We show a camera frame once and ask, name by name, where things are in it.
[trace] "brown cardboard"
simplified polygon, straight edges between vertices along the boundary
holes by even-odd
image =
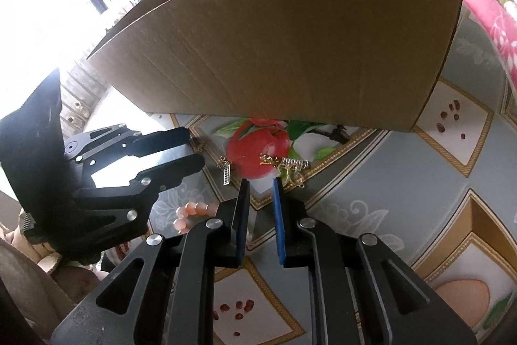
[[[90,59],[142,110],[399,131],[418,119],[461,7],[461,0],[146,1]]]

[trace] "pink cloth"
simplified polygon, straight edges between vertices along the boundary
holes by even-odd
[[[497,0],[463,0],[463,2],[499,51],[513,92],[517,95],[517,22]]]

